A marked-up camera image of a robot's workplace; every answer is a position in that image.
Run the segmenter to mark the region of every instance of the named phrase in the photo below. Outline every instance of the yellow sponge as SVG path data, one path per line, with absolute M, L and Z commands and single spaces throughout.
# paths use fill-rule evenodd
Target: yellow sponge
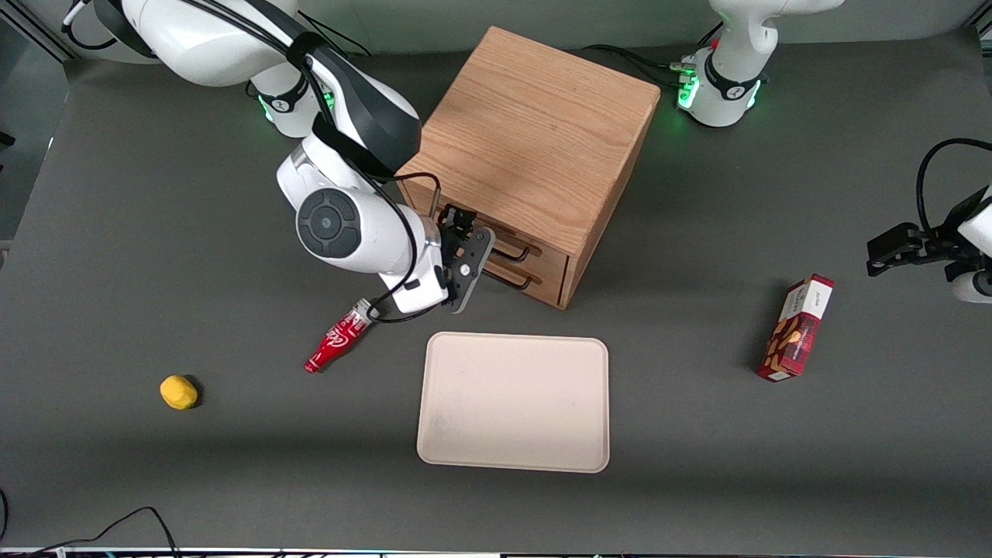
M 196 388 L 182 376 L 172 375 L 159 386 L 159 393 L 166 403 L 174 409 L 181 411 L 191 408 L 196 404 L 199 394 Z

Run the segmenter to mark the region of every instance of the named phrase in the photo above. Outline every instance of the cable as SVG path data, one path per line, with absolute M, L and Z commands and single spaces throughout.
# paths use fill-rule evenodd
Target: cable
M 10 519 L 10 504 L 7 501 L 7 494 L 0 488 L 0 501 L 3 502 L 3 527 L 0 527 L 0 541 L 7 534 L 7 520 Z
M 299 13 L 305 20 L 307 20 L 307 23 L 309 23 L 310 26 L 313 27 L 313 29 L 315 31 L 317 31 L 318 33 L 320 33 L 320 36 L 323 37 L 323 39 L 325 41 L 327 41 L 327 43 L 334 48 L 334 51 L 336 53 L 338 53 L 339 56 L 341 56 L 342 58 L 344 58 L 346 60 L 348 59 L 348 53 L 346 53 L 344 51 L 344 49 L 341 46 L 338 45 L 338 43 L 335 43 L 334 40 L 331 37 L 328 37 L 327 36 L 327 33 L 325 33 L 320 28 L 320 26 L 317 24 L 317 23 L 319 23 L 317 20 L 315 20 L 314 18 L 312 18 L 312 17 L 310 17 L 307 14 L 304 14 L 302 12 L 299 12 L 298 11 L 297 13 Z
M 34 552 L 25 554 L 23 556 L 24 556 L 24 558 L 38 558 L 40 556 L 43 556 L 46 552 L 55 550 L 57 548 L 63 548 L 64 546 L 70 546 L 70 545 L 73 545 L 73 544 L 79 544 L 79 543 L 84 543 L 84 542 L 94 542 L 94 541 L 97 541 L 103 535 L 107 534 L 111 529 L 113 529 L 117 525 L 121 524 L 122 522 L 126 521 L 127 519 L 130 519 L 133 515 L 136 515 L 136 514 L 138 514 L 141 511 L 145 511 L 146 509 L 149 510 L 149 511 L 151 511 L 153 514 L 155 514 L 155 518 L 159 520 L 159 525 L 162 526 L 162 531 L 166 534 L 166 540 L 169 541 L 169 549 L 172 550 L 174 558 L 182 558 L 182 554 L 180 552 L 180 548 L 179 548 L 179 546 L 176 545 L 176 540 L 173 538 L 173 534 L 169 530 L 169 527 L 166 525 L 166 522 L 162 519 L 162 516 L 159 515 L 159 511 L 156 510 L 156 509 L 154 509 L 150 505 L 145 505 L 143 507 L 139 507 L 138 509 L 135 509 L 131 513 L 128 513 L 127 515 L 121 517 L 120 519 L 114 521 L 113 523 L 110 523 L 102 531 L 100 531 L 100 534 L 96 535 L 93 538 L 77 538 L 77 539 L 67 540 L 65 542 L 60 542 L 58 544 L 53 544 L 53 545 L 50 545 L 50 546 L 46 546 L 45 548 L 42 548 L 40 550 L 36 550 Z
M 258 39 L 279 54 L 286 54 L 288 47 L 273 34 L 269 33 L 265 28 L 235 10 L 221 4 L 220 2 L 217 2 L 217 0 L 182 0 L 182 2 L 188 4 L 189 6 L 199 8 L 200 10 L 229 23 L 230 25 L 238 28 L 240 31 L 243 31 Z
M 365 173 L 361 169 L 355 167 L 355 165 L 352 164 L 351 161 L 346 161 L 346 163 L 348 164 L 349 167 L 352 168 L 352 170 L 354 170 L 356 173 L 361 175 L 363 179 L 365 179 L 365 182 L 367 182 L 369 186 L 371 186 L 372 189 L 376 191 L 376 194 L 382 197 L 382 199 L 385 200 L 387 204 L 389 204 L 389 207 L 393 210 L 396 216 L 400 218 L 400 223 L 403 225 L 403 229 L 407 233 L 407 238 L 410 240 L 410 249 L 411 249 L 410 267 L 407 269 L 406 275 L 403 276 L 403 279 L 399 283 L 393 285 L 391 289 L 386 291 L 386 293 L 384 293 L 382 296 L 374 299 L 372 302 L 369 303 L 369 309 L 368 309 L 369 319 L 371 319 L 373 322 L 378 322 L 380 324 L 402 324 L 404 322 L 409 322 L 410 320 L 415 320 L 416 318 L 419 318 L 420 316 L 423 316 L 426 313 L 430 312 L 431 310 L 437 308 L 437 305 L 424 308 L 423 310 L 420 310 L 408 316 L 404 316 L 402 318 L 379 318 L 373 316 L 373 312 L 372 312 L 373 309 L 375 309 L 377 306 L 385 302 L 386 299 L 388 299 L 389 297 L 393 296 L 394 293 L 396 293 L 401 288 L 403 288 L 404 285 L 407 284 L 407 281 L 410 280 L 410 277 L 414 274 L 414 271 L 417 269 L 417 261 L 418 261 L 417 254 L 419 252 L 417 250 L 417 238 L 414 236 L 414 231 L 410 228 L 410 224 L 407 222 L 407 218 L 403 215 L 403 211 L 400 209 L 399 206 L 397 206 L 396 202 L 394 202 L 393 199 L 386 194 L 386 191 L 382 189 L 382 186 L 379 185 L 378 181 L 382 180 L 385 182 L 390 182 L 390 181 L 395 182 L 399 180 L 407 180 L 412 178 L 428 177 L 434 180 L 434 184 L 437 188 L 440 188 L 440 179 L 432 173 L 411 173 L 409 175 L 400 175 L 396 177 L 373 177 Z
M 116 37 L 111 37 L 106 43 L 100 43 L 99 45 L 87 45 L 85 43 L 81 43 L 79 39 L 75 37 L 75 34 L 72 32 L 72 26 L 69 26 L 68 29 L 65 30 L 65 35 L 68 37 L 70 41 L 72 41 L 74 45 L 80 47 L 85 51 L 102 51 L 103 49 L 109 48 L 117 44 Z
M 69 6 L 68 11 L 65 12 L 65 17 L 62 19 L 62 32 L 68 37 L 70 41 L 77 47 L 85 51 L 102 51 L 112 45 L 117 43 L 116 37 L 111 37 L 105 43 L 100 43 L 99 45 L 87 45 L 76 38 L 75 34 L 72 32 L 72 21 L 75 17 L 79 15 L 79 12 L 86 7 L 92 0 L 76 0 Z
M 713 29 L 710 29 L 709 30 L 709 33 L 703 35 L 702 36 L 702 39 L 699 39 L 699 42 L 696 43 L 696 44 L 698 46 L 700 46 L 700 47 L 703 46 L 703 45 L 705 45 L 706 42 L 709 41 L 710 39 L 712 39 L 713 36 L 716 35 L 716 32 L 719 31 L 720 28 L 722 28 L 722 27 L 723 27 L 723 20 L 720 20 L 720 23 L 716 24 L 716 27 L 714 27 Z
M 584 51 L 607 51 L 610 53 L 616 53 L 625 59 L 636 60 L 637 62 L 651 68 L 657 68 L 659 70 L 669 69 L 669 65 L 667 64 L 662 64 L 650 59 L 646 59 L 633 51 L 628 51 L 627 49 L 621 49 L 620 47 L 614 47 L 613 45 L 598 45 L 598 44 L 589 45 L 588 47 L 582 47 L 582 49 Z
M 920 171 L 917 173 L 917 214 L 920 216 L 920 224 L 923 226 L 924 232 L 931 239 L 933 239 L 933 229 L 930 228 L 930 221 L 927 219 L 927 208 L 924 203 L 924 178 L 927 176 L 927 167 L 930 166 L 930 160 L 933 159 L 933 156 L 949 145 L 970 145 L 971 147 L 977 147 L 985 151 L 992 151 L 992 143 L 989 142 L 971 138 L 950 138 L 930 148 L 923 161 L 920 162 Z
M 614 47 L 613 45 L 589 45 L 588 47 L 583 47 L 584 51 L 605 51 L 608 53 L 614 53 L 620 55 L 624 60 L 631 64 L 641 76 L 647 81 L 654 83 L 658 86 L 670 85 L 679 86 L 680 84 L 675 81 L 663 81 L 657 77 L 651 75 L 650 70 L 665 70 L 671 71 L 671 67 L 667 64 L 658 63 L 650 59 L 646 59 L 637 53 L 628 51 L 627 49 L 621 49 L 620 47 Z
M 348 37 L 347 35 L 345 35 L 345 34 L 339 32 L 339 31 L 337 31 L 336 29 L 330 27 L 329 25 L 326 25 L 326 24 L 320 22 L 316 18 L 313 18 L 313 17 L 305 14 L 303 11 L 300 11 L 299 13 L 300 13 L 301 16 L 304 17 L 304 19 L 306 19 L 308 22 L 310 22 L 310 24 L 313 25 L 313 27 L 315 29 L 316 29 L 317 26 L 321 26 L 321 27 L 327 29 L 329 32 L 333 33 L 334 35 L 340 37 L 341 39 L 344 39 L 348 43 L 351 43 L 352 45 L 354 45 L 354 46 L 358 47 L 359 49 L 361 49 L 362 52 L 365 53 L 365 56 L 367 56 L 367 57 L 371 57 L 372 56 L 372 53 L 368 49 L 366 49 L 365 46 L 362 45 L 361 43 L 359 43 L 358 41 L 355 41 L 354 39 Z
M 307 81 L 307 85 L 310 87 L 310 90 L 313 91 L 313 94 L 316 95 L 316 98 L 320 99 L 323 96 L 323 88 L 320 87 L 320 82 L 317 81 L 316 77 L 313 75 L 313 70 L 311 70 L 309 66 L 304 65 L 304 67 L 300 69 L 300 73 L 303 74 L 304 79 Z M 327 103 L 319 102 L 317 103 L 317 106 L 320 108 L 320 116 L 322 116 L 328 124 L 333 125 L 334 115 L 331 113 L 330 107 L 327 106 Z

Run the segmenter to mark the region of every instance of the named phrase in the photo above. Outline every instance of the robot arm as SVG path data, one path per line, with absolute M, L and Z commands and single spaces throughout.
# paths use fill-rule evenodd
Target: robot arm
M 761 70 L 779 44 L 772 18 L 831 10 L 844 0 L 710 0 L 723 18 L 716 48 L 704 47 L 682 59 L 695 65 L 679 97 L 679 108 L 713 127 L 735 124 L 754 104 Z
M 108 25 L 118 39 L 189 81 L 251 79 L 277 128 L 304 138 L 277 171 L 301 243 L 336 267 L 378 273 L 389 292 L 373 307 L 392 295 L 405 314 L 445 302 L 461 311 L 492 232 L 472 234 L 468 211 L 434 223 L 385 195 L 382 184 L 420 150 L 420 118 L 402 95 L 294 20 L 296 0 L 94 1 L 98 14 L 102 3 L 116 2 L 135 34 L 125 40 Z M 452 269 L 469 274 L 455 278 Z
M 986 186 L 958 204 L 938 226 L 931 227 L 924 205 L 923 184 L 930 160 L 949 145 L 970 145 L 992 151 L 992 143 L 952 138 L 935 145 L 917 174 L 917 209 L 921 225 L 904 222 L 868 242 L 868 275 L 893 267 L 941 261 L 954 297 L 992 304 L 992 187 Z

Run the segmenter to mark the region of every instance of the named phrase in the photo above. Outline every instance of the red box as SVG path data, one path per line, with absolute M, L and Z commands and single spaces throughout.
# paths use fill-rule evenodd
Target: red box
M 821 275 L 812 275 L 789 289 L 758 368 L 759 376 L 779 382 L 803 374 L 832 292 L 833 281 Z

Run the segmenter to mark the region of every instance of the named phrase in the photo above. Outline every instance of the wooden drawer unit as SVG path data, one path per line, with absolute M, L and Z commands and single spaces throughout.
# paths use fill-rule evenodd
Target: wooden drawer unit
M 659 89 L 490 28 L 398 174 L 496 232 L 486 270 L 564 309 L 630 178 Z M 421 214 L 433 182 L 400 184 Z
M 427 214 L 431 209 L 433 190 L 429 190 L 428 183 L 433 184 L 427 179 L 413 179 L 400 185 L 407 203 L 420 214 Z M 434 219 L 437 219 L 437 214 L 446 204 L 455 202 L 442 197 Z M 568 256 L 537 240 L 521 237 L 485 214 L 478 216 L 476 224 L 488 226 L 496 233 L 496 245 L 486 263 L 486 271 L 503 279 L 508 286 L 542 302 L 558 306 Z

